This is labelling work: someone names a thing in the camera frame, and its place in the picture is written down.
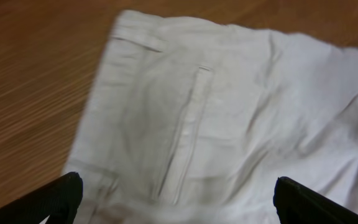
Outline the beige khaki shorts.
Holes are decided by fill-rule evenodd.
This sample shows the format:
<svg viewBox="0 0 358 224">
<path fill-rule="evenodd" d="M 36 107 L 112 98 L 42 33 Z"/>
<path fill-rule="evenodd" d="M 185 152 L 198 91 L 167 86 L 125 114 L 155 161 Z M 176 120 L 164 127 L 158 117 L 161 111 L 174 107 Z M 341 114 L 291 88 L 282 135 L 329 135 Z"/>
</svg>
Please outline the beige khaki shorts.
<svg viewBox="0 0 358 224">
<path fill-rule="evenodd" d="M 76 224 L 278 223 L 280 176 L 358 213 L 358 49 L 123 11 L 64 170 Z"/>
</svg>

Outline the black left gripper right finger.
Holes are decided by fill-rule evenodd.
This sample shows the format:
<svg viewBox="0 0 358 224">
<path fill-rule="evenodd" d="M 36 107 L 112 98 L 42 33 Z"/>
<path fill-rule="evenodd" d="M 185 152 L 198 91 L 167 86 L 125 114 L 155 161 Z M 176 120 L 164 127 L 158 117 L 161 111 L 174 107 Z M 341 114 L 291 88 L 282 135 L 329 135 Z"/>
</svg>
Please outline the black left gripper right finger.
<svg viewBox="0 0 358 224">
<path fill-rule="evenodd" d="M 277 179 L 273 204 L 281 224 L 358 224 L 358 214 L 288 177 Z"/>
</svg>

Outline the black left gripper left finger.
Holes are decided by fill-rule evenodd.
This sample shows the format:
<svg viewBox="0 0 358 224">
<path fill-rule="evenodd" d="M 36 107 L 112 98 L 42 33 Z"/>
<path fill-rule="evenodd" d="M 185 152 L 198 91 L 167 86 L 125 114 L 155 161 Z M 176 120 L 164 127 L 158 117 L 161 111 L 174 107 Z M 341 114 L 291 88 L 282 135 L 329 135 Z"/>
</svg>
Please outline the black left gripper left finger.
<svg viewBox="0 0 358 224">
<path fill-rule="evenodd" d="M 69 172 L 0 208 L 0 224 L 73 224 L 83 198 L 83 180 Z"/>
</svg>

